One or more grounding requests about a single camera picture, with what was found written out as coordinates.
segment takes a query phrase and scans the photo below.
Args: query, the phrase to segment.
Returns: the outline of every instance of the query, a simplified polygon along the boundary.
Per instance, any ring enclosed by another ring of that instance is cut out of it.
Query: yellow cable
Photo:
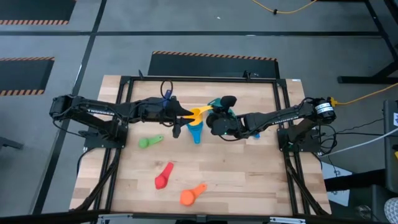
[[[390,88],[392,88],[392,87],[394,87],[394,86],[396,86],[396,85],[398,85],[398,83],[395,83],[395,84],[393,84],[393,85],[391,85],[391,86],[389,86],[389,87],[387,87],[387,88],[384,88],[384,89],[379,90],[379,91],[375,91],[374,93],[368,94],[368,95],[366,95],[366,96],[359,97],[358,99],[351,100],[351,101],[346,102],[346,103],[337,102],[337,100],[335,100],[335,99],[332,97],[332,98],[331,98],[331,106],[334,107],[334,106],[336,106],[336,105],[348,105],[348,104],[357,102],[357,101],[359,101],[359,100],[365,99],[365,98],[367,98],[367,97],[369,97],[369,96],[373,96],[373,95],[375,95],[375,94],[378,94],[378,93],[381,93],[381,92],[383,92],[383,91],[386,91],[386,90],[388,90],[388,89],[390,89]]]
[[[267,9],[267,10],[270,11],[270,12],[274,12],[274,10],[269,9],[269,8],[263,6],[261,3],[257,2],[256,0],[252,0],[252,1],[253,1],[254,3],[258,4],[259,6],[263,7],[264,9]],[[312,2],[310,2],[310,3],[308,3],[308,4],[306,4],[305,6],[301,7],[300,9],[296,9],[296,10],[294,10],[294,11],[283,12],[283,11],[278,11],[278,10],[277,10],[276,13],[281,13],[281,14],[291,14],[291,13],[295,13],[295,12],[298,12],[298,11],[300,11],[300,10],[302,10],[302,9],[305,9],[306,7],[310,6],[312,3],[315,3],[315,2],[317,2],[317,1],[318,1],[318,0],[314,0],[314,1],[312,1]]]

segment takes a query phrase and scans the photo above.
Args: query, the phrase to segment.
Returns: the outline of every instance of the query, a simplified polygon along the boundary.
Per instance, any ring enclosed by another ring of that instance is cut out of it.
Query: hazard stripe tape
[[[67,25],[63,20],[0,20],[0,25]]]
[[[23,57],[23,58],[0,58],[0,61],[12,61],[12,60],[55,60],[55,57]]]
[[[44,90],[0,90],[0,96],[41,95]]]
[[[184,56],[197,56],[197,57],[221,57],[221,58],[241,58],[241,59],[253,59],[253,60],[272,60],[277,61],[276,58],[269,57],[253,57],[253,56],[241,56],[241,55],[223,55],[223,54],[201,54],[201,53],[184,53],[184,52],[169,52],[156,50],[152,54],[164,54],[164,55],[184,55]]]

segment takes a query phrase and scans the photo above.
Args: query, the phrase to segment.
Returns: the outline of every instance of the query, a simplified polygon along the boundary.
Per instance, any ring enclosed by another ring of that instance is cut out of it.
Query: gray floor
[[[261,1],[271,8],[296,9],[308,1]],[[382,1],[371,1],[393,44],[397,25]],[[0,30],[91,30],[100,0],[79,0],[71,23],[57,26],[0,26]],[[291,15],[276,15],[251,1],[108,0],[100,30],[251,30],[375,31],[364,4],[319,2]],[[71,92],[87,37],[0,37],[0,57],[54,56],[49,84],[41,96],[0,97],[0,136],[25,144],[0,151],[0,216],[30,212],[57,130],[48,116],[51,99]],[[299,78],[307,96],[348,101],[383,85],[340,85],[339,75],[369,76],[392,62],[385,42],[363,37],[134,36],[97,37],[79,95],[96,98],[103,75],[147,73],[153,50],[238,54],[278,58],[282,78]],[[398,89],[336,109],[336,130],[382,118],[382,102],[396,100]],[[84,127],[71,123],[70,131]],[[382,123],[361,129],[382,133]],[[337,149],[366,141],[367,136],[339,136]],[[45,202],[44,212],[67,211],[83,140],[68,135]],[[337,154],[336,166],[354,172],[384,167],[383,143]]]

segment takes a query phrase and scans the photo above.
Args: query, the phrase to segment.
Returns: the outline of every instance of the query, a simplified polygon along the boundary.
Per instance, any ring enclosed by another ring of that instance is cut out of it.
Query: wooden table
[[[114,103],[120,78],[104,76],[98,100]],[[299,104],[304,98],[300,80],[286,81],[290,104]],[[135,81],[132,101],[160,97],[159,90],[160,82]],[[282,91],[279,93],[283,102]],[[236,114],[275,111],[272,85],[266,83],[174,82],[173,95],[186,109],[206,105],[224,95],[234,95],[238,98],[232,108]],[[269,127],[261,133],[260,139],[226,142],[212,136],[205,125],[201,144],[194,145],[187,127],[183,127],[180,137],[174,139],[172,129],[158,123],[130,124],[111,210],[131,213],[292,215],[276,129],[276,125]],[[163,134],[164,140],[147,149],[138,147],[140,138],[156,134]],[[310,153],[300,153],[300,156],[307,188],[322,208],[330,212],[319,161]],[[79,206],[93,190],[100,176],[103,157],[104,149],[95,149],[83,158],[70,208]],[[154,179],[169,161],[174,163],[169,183],[165,189],[156,190]],[[200,183],[206,183],[208,188],[195,204],[191,207],[179,204],[181,191]],[[299,211],[302,212],[297,186],[295,190]],[[107,186],[103,192],[100,208],[104,208]]]

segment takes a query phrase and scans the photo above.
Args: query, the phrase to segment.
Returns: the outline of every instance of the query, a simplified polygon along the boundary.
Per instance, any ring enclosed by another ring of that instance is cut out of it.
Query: green toy spoon
[[[142,139],[139,140],[138,146],[141,149],[145,149],[148,146],[151,146],[151,145],[153,145],[155,143],[160,142],[161,140],[163,140],[163,135],[162,134],[158,134],[158,135],[156,135],[153,138],[142,138]]]

